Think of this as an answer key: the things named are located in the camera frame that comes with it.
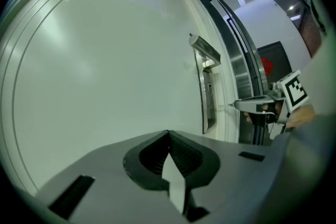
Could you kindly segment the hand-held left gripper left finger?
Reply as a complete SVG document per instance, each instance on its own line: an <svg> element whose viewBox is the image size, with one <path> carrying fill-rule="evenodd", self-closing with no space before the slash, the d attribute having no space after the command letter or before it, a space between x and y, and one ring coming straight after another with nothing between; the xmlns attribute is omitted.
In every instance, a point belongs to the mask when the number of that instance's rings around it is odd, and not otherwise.
<svg viewBox="0 0 336 224"><path fill-rule="evenodd" d="M127 151L155 135L140 135L89 152L51 178L35 197L50 206L85 175L95 180L71 214L70 223L185 223L167 192L141 188L124 170Z"/></svg>

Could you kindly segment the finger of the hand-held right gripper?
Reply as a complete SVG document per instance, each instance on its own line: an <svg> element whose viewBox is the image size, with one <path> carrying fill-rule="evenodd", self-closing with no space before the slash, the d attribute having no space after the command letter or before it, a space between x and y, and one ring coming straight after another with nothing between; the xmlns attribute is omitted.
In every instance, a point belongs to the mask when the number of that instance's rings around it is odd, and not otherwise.
<svg viewBox="0 0 336 224"><path fill-rule="evenodd" d="M250 98L239 99L233 102L233 107L239 111L248 113L262 113L257 105L276 103L269 95L259 95Z"/></svg>

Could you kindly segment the person's right hand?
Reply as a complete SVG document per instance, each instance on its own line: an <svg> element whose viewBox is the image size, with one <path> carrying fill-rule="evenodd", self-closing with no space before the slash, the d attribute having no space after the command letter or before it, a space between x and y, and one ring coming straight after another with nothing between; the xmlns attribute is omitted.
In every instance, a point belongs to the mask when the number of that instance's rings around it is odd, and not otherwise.
<svg viewBox="0 0 336 224"><path fill-rule="evenodd" d="M257 125L258 121L260 120L265 120L266 122L274 121L274 118L277 115L275 103L269 103L257 106L262 109L262 114L265 114L266 116L262 117L261 114L244 112L244 115L247 117L246 120L248 122L251 122L253 125Z"/></svg>

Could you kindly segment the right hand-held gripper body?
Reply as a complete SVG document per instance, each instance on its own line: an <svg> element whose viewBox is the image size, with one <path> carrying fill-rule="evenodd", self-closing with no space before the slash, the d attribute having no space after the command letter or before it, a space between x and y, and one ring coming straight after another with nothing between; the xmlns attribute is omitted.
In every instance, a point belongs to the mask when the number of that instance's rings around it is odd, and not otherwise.
<svg viewBox="0 0 336 224"><path fill-rule="evenodd" d="M299 81L300 70L293 71L271 84L267 94L275 100L277 115L274 121L268 121L270 134L280 134L286 130L286 124L293 111L303 105L309 98Z"/></svg>

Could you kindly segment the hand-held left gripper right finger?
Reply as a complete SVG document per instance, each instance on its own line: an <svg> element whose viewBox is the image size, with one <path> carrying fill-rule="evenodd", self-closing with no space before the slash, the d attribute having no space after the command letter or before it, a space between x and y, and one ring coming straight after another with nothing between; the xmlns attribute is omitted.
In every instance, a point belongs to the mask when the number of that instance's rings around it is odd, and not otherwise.
<svg viewBox="0 0 336 224"><path fill-rule="evenodd" d="M270 146L168 132L178 174L169 185L168 223L239 223L255 215L283 161L289 136Z"/></svg>

